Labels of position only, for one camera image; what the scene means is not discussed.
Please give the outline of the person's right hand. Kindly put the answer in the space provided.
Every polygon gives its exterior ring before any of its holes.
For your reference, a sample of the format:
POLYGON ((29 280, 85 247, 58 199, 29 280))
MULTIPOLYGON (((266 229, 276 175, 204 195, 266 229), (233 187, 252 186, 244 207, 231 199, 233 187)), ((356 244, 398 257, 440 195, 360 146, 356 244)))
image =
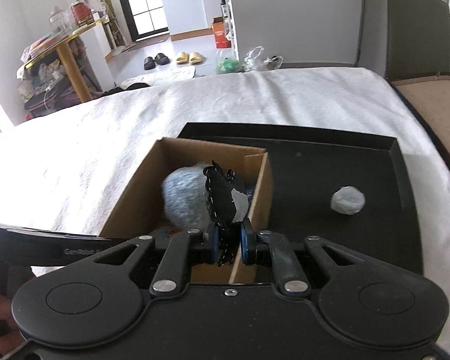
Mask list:
POLYGON ((5 356, 12 353, 23 342, 23 337, 14 322, 11 311, 11 300, 0 295, 0 321, 7 325, 7 332, 0 336, 0 355, 5 356))

